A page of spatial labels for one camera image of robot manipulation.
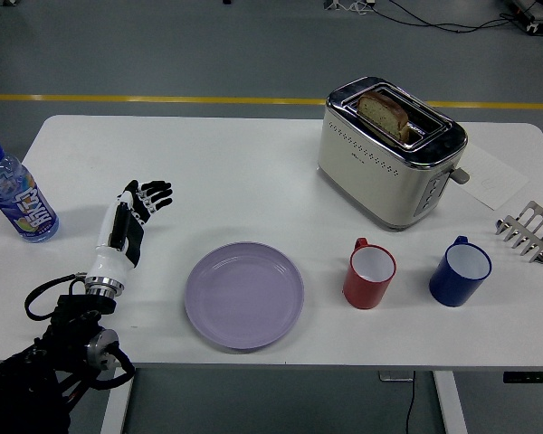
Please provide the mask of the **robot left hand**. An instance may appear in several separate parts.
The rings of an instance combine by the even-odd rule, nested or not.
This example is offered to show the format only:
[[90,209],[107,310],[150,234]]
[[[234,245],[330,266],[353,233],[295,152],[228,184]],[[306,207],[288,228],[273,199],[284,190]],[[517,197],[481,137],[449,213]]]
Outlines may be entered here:
[[85,278],[86,292],[118,296],[127,274],[140,259],[144,226],[150,217],[173,202],[166,181],[131,181],[107,209],[95,249],[96,259]]

